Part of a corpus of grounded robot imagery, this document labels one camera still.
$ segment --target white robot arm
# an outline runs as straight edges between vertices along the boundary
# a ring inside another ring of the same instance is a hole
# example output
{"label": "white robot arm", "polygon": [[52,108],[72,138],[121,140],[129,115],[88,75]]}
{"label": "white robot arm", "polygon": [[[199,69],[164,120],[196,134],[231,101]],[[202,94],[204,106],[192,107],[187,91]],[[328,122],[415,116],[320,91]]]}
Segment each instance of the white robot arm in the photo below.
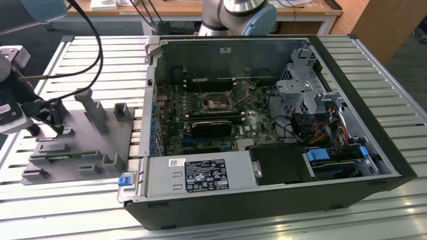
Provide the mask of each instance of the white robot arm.
{"label": "white robot arm", "polygon": [[199,36],[267,35],[276,18],[267,0],[204,0]]}

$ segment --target aluminum table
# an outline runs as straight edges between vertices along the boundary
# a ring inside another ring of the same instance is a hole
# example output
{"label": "aluminum table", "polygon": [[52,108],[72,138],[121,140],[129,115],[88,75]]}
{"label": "aluminum table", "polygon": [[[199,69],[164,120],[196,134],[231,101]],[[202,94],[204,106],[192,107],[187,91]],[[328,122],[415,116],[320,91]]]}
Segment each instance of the aluminum table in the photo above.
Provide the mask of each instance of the aluminum table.
{"label": "aluminum table", "polygon": [[[322,36],[343,72],[411,163],[419,178],[380,192],[350,208],[239,222],[147,231],[117,202],[117,179],[24,186],[21,172],[36,146],[25,131],[11,135],[0,151],[0,239],[276,239],[379,240],[427,238],[427,115],[359,40]],[[129,170],[137,165],[147,60],[144,36],[104,36],[104,69],[93,98],[104,108],[127,102],[136,108]],[[91,36],[63,41],[44,74],[84,69],[97,56]],[[79,76],[40,82],[45,99],[84,87],[96,67]],[[328,74],[324,72],[331,88]],[[83,109],[72,98],[68,109]]]}

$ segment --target black cable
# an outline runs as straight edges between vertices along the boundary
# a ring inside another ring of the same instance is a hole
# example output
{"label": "black cable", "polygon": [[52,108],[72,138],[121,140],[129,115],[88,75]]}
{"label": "black cable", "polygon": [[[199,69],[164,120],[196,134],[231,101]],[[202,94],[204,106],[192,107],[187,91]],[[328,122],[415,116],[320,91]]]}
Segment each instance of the black cable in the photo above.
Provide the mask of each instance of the black cable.
{"label": "black cable", "polygon": [[251,76],[251,79],[254,81],[256,81],[256,83],[259,83],[262,81],[256,76],[262,71],[268,72],[271,74],[271,76],[275,77],[275,74],[272,73],[272,71],[268,68],[260,68],[256,72],[254,72],[254,74]]}
{"label": "black cable", "polygon": [[186,28],[186,26],[187,26],[187,23],[188,23],[188,21],[186,21],[186,23],[184,23],[184,26],[182,27],[182,29],[184,29],[184,28]]}
{"label": "black cable", "polygon": [[145,9],[145,12],[147,12],[147,14],[148,14],[148,17],[149,17],[149,20],[151,20],[151,25],[153,26],[155,25],[155,20],[153,20],[153,17],[152,17],[152,15],[149,14],[149,11],[148,11],[148,8],[147,8],[147,5],[145,5],[145,3],[144,3],[144,0],[140,0],[140,3],[141,3],[141,6],[144,7],[144,9]]}
{"label": "black cable", "polygon": [[292,135],[292,137],[295,138],[295,140],[303,144],[303,145],[310,145],[308,142],[306,142],[300,136],[298,136],[291,130],[288,130],[284,126],[282,126],[278,122],[276,122],[276,118],[279,116],[275,116],[272,117],[271,113],[270,113],[270,101],[271,101],[271,98],[272,98],[272,95],[274,95],[274,90],[276,88],[276,85],[272,86],[271,90],[270,90],[270,94],[268,94],[268,98],[267,98],[267,104],[266,104],[266,107],[267,107],[267,115],[268,115],[268,118],[271,119],[271,121],[275,123],[275,125],[282,128],[288,134]]}
{"label": "black cable", "polygon": [[85,86],[84,88],[60,96],[60,97],[56,97],[56,98],[52,98],[51,100],[48,100],[44,104],[48,105],[51,103],[55,103],[57,102],[59,100],[64,99],[64,98],[68,98],[69,96],[73,96],[79,93],[83,93],[85,90],[88,90],[93,84],[96,83],[99,77],[100,77],[100,74],[101,74],[101,71],[103,71],[103,67],[104,67],[104,53],[103,53],[103,43],[101,43],[101,37],[100,37],[100,34],[99,34],[99,31],[96,30],[93,24],[92,24],[92,21],[88,17],[88,15],[85,14],[85,11],[81,9],[80,5],[77,4],[76,0],[67,0],[67,2],[69,3],[69,5],[73,7],[73,9],[77,11],[77,13],[81,15],[81,17],[84,18],[84,20],[87,21],[87,24],[89,25],[91,27],[91,30],[93,32],[93,35],[95,35],[95,38],[96,38],[96,42],[97,42],[97,57],[96,57],[96,60],[95,62],[92,63],[92,65],[79,71],[79,72],[75,72],[75,73],[68,73],[68,74],[61,74],[61,75],[53,75],[53,76],[48,76],[49,79],[56,79],[56,78],[63,78],[63,77],[68,77],[68,76],[75,76],[75,75],[79,75],[79,74],[83,74],[85,73],[88,70],[91,70],[96,64],[99,63],[99,69],[97,69],[97,72],[96,72],[96,75],[93,77],[93,80],[91,81],[91,83],[88,84],[88,86]]}
{"label": "black cable", "polygon": [[153,26],[152,26],[151,23],[148,22],[147,18],[144,17],[141,11],[139,10],[139,7],[135,5],[133,1],[129,1],[129,2],[131,2],[131,4],[133,5],[133,8],[135,8],[136,12],[139,13],[141,19],[143,19],[144,22],[148,24],[151,30],[153,30],[155,32],[157,32],[157,30],[153,28]]}
{"label": "black cable", "polygon": [[162,17],[160,17],[160,14],[159,14],[159,12],[157,12],[157,9],[155,8],[155,5],[153,5],[153,3],[152,3],[152,0],[148,0],[148,2],[149,2],[149,5],[151,5],[151,7],[152,7],[152,10],[155,11],[155,14],[156,14],[157,17],[159,17],[160,22],[163,22],[163,19],[162,19]]}
{"label": "black cable", "polygon": [[290,33],[290,34],[292,34],[292,32],[294,32],[294,25],[295,25],[295,22],[296,22],[296,11],[295,11],[295,9],[303,9],[304,7],[303,7],[303,6],[295,6],[294,3],[290,2],[290,0],[286,0],[286,1],[287,1],[287,3],[291,4],[292,6],[284,5],[284,4],[280,2],[280,0],[278,0],[279,4],[280,4],[283,7],[286,7],[286,8],[292,8],[292,10],[294,10],[294,22],[292,22],[292,25],[291,25],[291,33]]}

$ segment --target circuit board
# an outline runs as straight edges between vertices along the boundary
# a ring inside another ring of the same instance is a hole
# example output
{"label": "circuit board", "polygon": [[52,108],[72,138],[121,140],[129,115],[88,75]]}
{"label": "circuit board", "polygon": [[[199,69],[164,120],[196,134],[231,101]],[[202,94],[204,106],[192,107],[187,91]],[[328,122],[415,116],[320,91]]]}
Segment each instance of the circuit board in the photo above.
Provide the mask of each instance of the circuit board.
{"label": "circuit board", "polygon": [[[243,151],[250,145],[276,143],[278,133],[266,110],[270,88],[270,86],[255,87],[244,80],[227,92],[187,92],[183,85],[160,85],[157,102],[164,155]],[[187,129],[198,121],[188,119],[188,116],[214,113],[200,118],[203,122],[207,119],[216,119],[218,112],[236,114],[227,117],[239,120],[238,124],[231,125],[231,134],[223,137],[195,138]]]}

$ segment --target wooden desk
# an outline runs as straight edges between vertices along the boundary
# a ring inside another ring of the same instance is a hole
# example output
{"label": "wooden desk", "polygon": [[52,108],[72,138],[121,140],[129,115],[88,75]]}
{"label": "wooden desk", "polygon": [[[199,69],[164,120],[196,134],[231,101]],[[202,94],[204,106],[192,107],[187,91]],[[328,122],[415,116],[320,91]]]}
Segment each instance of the wooden desk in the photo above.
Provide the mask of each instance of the wooden desk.
{"label": "wooden desk", "polygon": [[[125,17],[137,17],[137,12],[132,6],[117,6],[117,9],[113,10],[91,10],[91,0],[76,0],[87,15],[95,21],[115,21],[115,18],[120,18],[121,21],[125,21]],[[160,17],[164,21],[202,21],[202,0],[151,0],[153,6],[160,14]],[[149,14],[155,21],[159,20],[153,9],[147,3],[147,8]],[[314,0],[310,4],[299,5],[304,8],[295,8],[296,13],[296,22],[318,22],[320,26],[318,27],[319,34],[328,34],[336,17],[343,14],[342,10],[334,10],[324,0]],[[137,7],[144,16],[147,13],[144,11],[141,3],[137,4]],[[68,17],[63,21],[72,21],[71,19],[77,17],[79,13],[75,9],[68,11]],[[291,7],[278,7],[278,22],[292,22],[294,21],[294,9]],[[149,31],[147,24],[141,21],[144,32]]]}
{"label": "wooden desk", "polygon": [[427,15],[427,0],[336,0],[344,10],[332,34],[355,34],[382,64]]}

